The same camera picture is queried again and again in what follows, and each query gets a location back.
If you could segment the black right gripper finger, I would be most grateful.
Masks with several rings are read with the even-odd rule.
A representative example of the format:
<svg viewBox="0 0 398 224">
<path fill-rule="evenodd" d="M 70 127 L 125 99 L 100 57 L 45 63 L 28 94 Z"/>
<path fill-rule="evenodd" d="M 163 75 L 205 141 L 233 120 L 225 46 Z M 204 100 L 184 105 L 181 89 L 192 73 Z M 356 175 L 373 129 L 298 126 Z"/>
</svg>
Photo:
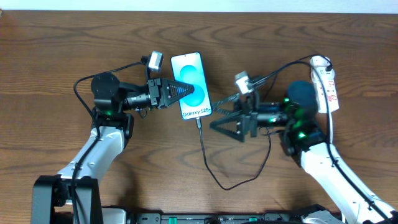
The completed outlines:
<svg viewBox="0 0 398 224">
<path fill-rule="evenodd" d="M 238 116 L 243 113 L 241 103 L 241 95 L 239 93 L 235 93 L 212 103 L 211 106 L 213 111 L 218 114 L 222 114 L 224 116 Z"/>
<path fill-rule="evenodd" d="M 212 121 L 210 128 L 229 138 L 244 142 L 249 130 L 249 118 L 245 114 L 233 113 Z"/>
</svg>

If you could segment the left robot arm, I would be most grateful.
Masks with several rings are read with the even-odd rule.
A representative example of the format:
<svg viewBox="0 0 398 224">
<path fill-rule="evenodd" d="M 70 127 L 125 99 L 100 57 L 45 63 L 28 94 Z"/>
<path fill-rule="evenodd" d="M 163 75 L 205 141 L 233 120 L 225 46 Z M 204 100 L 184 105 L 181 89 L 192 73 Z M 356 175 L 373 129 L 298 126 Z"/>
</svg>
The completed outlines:
<svg viewBox="0 0 398 224">
<path fill-rule="evenodd" d="M 104 207 L 99 184 L 132 137 L 131 110 L 163 109 L 194 92 L 192 84 L 166 78 L 142 86 L 124 83 L 111 72 L 90 76 L 94 108 L 91 132 L 74 159 L 33 186 L 31 223 L 134 223 L 125 208 Z"/>
</svg>

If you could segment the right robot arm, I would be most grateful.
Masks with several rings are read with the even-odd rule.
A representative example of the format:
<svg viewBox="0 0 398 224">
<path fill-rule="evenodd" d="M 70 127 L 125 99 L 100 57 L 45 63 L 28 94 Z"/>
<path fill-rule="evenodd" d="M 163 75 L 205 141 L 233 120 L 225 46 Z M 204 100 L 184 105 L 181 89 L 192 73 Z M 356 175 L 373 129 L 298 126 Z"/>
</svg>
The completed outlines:
<svg viewBox="0 0 398 224">
<path fill-rule="evenodd" d="M 289 85 L 280 103 L 261 103 L 257 92 L 246 101 L 235 94 L 224 99 L 232 101 L 234 109 L 221 109 L 224 117 L 211 122 L 210 128 L 243 142 L 260 128 L 278 127 L 284 153 L 321 185 L 347 223 L 397 223 L 397 210 L 358 178 L 321 129 L 315 95 L 312 84 L 302 80 Z"/>
</svg>

